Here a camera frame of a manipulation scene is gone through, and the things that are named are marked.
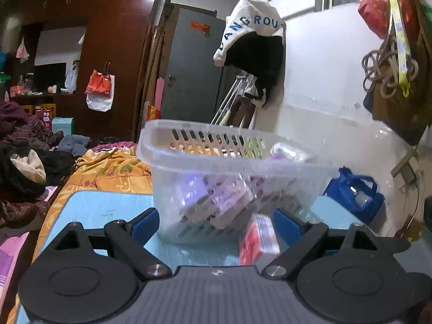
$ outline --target floral blanket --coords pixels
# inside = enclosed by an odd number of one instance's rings
[[[114,148],[112,151],[94,153],[88,150],[78,159],[76,172],[66,182],[57,199],[52,204],[39,233],[38,242],[33,254],[33,261],[39,254],[51,226],[56,221],[69,197],[76,191],[102,190],[123,193],[153,193],[150,167],[135,155],[136,146],[132,148]],[[15,320],[16,308],[9,313],[8,324]]]

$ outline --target plastic basket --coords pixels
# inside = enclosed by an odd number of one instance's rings
[[[267,159],[279,142],[288,140],[227,126],[147,122],[137,156],[152,168],[159,234],[174,243],[221,242],[238,238],[255,212],[271,215],[281,207],[305,218],[338,169]],[[197,182],[200,193],[187,193]],[[228,192],[235,202],[227,216],[218,198]]]

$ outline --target red sticker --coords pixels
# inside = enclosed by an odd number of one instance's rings
[[[210,31],[210,26],[197,21],[191,21],[191,29],[208,33]]]

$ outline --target green bag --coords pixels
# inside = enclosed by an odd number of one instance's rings
[[[432,7],[422,5],[425,11],[426,20],[428,22],[429,34],[432,35]]]

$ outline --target blue bag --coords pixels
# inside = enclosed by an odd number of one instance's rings
[[[0,51],[0,72],[3,71],[4,65],[6,63],[6,55],[3,51]]]
[[[384,195],[377,192],[374,178],[354,175],[347,167],[339,169],[340,177],[332,179],[324,195],[334,199],[363,223],[369,224],[384,202]]]

